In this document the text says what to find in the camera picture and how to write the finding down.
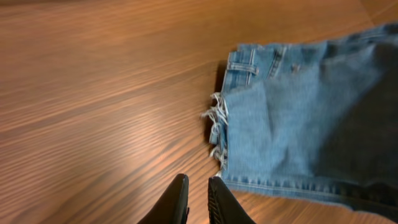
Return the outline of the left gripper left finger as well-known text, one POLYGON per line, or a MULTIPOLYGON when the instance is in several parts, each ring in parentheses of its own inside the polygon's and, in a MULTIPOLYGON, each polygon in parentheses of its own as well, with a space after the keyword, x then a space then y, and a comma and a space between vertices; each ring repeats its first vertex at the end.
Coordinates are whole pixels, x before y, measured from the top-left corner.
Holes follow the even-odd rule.
POLYGON ((152 209, 138 224, 186 224, 189 178, 177 174, 152 209))

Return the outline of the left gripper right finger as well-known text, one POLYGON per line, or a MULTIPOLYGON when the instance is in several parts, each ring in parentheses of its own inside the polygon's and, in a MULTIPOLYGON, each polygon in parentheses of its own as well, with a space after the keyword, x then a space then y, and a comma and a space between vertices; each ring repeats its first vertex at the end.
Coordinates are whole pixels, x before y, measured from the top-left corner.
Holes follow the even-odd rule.
POLYGON ((220 177, 208 180, 210 224, 255 224, 220 177))

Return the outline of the light blue denim jeans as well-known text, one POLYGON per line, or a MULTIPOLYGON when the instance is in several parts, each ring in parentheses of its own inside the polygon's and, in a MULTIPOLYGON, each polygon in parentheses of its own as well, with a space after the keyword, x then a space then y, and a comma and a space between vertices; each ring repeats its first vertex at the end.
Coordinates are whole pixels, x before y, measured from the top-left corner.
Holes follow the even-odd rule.
POLYGON ((235 190, 397 220, 397 24, 311 44, 242 44, 206 111, 235 190))

